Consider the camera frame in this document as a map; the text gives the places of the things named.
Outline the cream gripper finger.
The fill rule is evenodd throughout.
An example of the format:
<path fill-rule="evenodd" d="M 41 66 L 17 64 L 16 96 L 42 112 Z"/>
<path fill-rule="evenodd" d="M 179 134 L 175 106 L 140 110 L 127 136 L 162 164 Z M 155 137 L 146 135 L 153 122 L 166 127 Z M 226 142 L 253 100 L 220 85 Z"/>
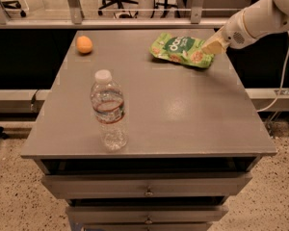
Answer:
<path fill-rule="evenodd" d="M 223 38 L 211 38 L 203 43 L 201 50 L 205 54 L 222 54 L 229 46 L 229 42 Z"/>

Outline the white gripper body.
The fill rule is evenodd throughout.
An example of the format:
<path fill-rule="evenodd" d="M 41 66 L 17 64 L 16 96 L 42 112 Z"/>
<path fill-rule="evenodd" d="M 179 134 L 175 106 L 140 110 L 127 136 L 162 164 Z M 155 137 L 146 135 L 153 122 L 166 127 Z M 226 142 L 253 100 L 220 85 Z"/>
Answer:
<path fill-rule="evenodd" d="M 222 35 L 231 48 L 243 49 L 256 42 L 251 33 L 253 18 L 248 12 L 232 15 L 222 28 Z"/>

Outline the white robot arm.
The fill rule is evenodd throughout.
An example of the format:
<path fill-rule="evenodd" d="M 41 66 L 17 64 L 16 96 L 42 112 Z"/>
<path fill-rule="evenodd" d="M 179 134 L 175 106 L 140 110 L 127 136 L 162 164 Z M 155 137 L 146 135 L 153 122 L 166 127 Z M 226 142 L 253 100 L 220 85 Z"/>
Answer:
<path fill-rule="evenodd" d="M 204 42 L 206 54 L 221 54 L 228 47 L 243 49 L 271 34 L 289 31 L 289 0 L 259 0 L 232 15 Z"/>

